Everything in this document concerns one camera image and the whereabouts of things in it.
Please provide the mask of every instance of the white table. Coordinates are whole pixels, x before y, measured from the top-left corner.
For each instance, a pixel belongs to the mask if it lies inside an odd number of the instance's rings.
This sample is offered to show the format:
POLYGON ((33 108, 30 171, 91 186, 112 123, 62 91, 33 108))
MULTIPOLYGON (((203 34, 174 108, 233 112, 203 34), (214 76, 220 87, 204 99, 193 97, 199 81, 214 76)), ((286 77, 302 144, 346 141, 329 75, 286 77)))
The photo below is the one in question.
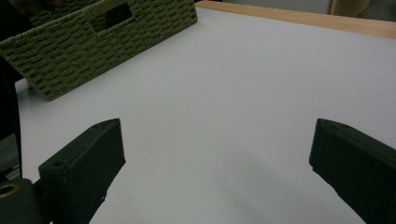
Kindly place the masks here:
POLYGON ((120 118, 127 163, 92 224, 363 223, 308 157, 317 118, 396 147, 396 40, 198 16, 53 102, 18 83, 24 177, 120 118))

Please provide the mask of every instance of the basket handle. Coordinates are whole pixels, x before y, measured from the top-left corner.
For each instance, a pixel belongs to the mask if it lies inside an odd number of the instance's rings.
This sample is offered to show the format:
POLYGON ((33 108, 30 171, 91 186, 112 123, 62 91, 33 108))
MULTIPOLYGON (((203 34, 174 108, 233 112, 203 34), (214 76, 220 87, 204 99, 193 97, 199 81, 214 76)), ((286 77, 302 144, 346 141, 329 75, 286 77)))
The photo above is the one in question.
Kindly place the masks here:
POLYGON ((84 15, 85 19, 87 21, 89 21, 89 18, 94 18, 96 16, 103 15, 103 14, 107 13, 108 11, 110 11, 111 9, 119 7, 123 4, 128 5, 129 11, 131 12, 131 17, 118 23, 117 25, 109 27, 103 31, 97 32, 98 35, 104 35, 104 34, 110 32, 111 30, 117 28, 118 26, 123 25, 124 23, 130 22, 130 21, 134 21, 136 19, 136 15, 133 13, 133 11, 131 9, 131 7, 132 7, 131 4, 128 4, 130 2, 131 2, 131 0, 102 0, 100 2, 90 5, 89 7, 83 8, 81 10, 81 12, 84 15))

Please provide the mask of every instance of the wooden edge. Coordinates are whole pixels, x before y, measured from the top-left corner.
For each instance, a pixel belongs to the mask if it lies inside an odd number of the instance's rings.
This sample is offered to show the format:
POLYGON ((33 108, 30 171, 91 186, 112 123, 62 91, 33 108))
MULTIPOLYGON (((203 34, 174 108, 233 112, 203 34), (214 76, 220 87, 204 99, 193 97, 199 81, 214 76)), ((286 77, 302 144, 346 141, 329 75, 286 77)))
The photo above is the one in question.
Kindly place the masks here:
POLYGON ((269 7, 201 1, 197 7, 396 39, 396 22, 374 21, 269 7))

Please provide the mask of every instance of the green basket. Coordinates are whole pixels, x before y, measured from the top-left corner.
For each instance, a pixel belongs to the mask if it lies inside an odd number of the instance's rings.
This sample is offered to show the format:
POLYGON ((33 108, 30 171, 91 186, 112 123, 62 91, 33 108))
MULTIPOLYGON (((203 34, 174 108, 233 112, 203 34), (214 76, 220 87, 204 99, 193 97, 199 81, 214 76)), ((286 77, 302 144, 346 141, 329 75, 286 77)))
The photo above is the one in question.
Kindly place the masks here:
POLYGON ((192 0, 70 0, 0 42, 0 53, 47 100, 75 89, 197 21, 192 0))

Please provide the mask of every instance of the basket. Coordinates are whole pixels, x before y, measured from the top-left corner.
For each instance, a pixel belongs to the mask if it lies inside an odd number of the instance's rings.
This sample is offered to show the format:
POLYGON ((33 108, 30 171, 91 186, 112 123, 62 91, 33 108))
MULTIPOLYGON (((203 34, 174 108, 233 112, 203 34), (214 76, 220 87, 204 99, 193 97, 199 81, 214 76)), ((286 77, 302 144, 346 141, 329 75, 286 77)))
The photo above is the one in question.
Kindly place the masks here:
POLYGON ((192 0, 70 0, 0 42, 0 53, 51 101, 197 21, 192 0))

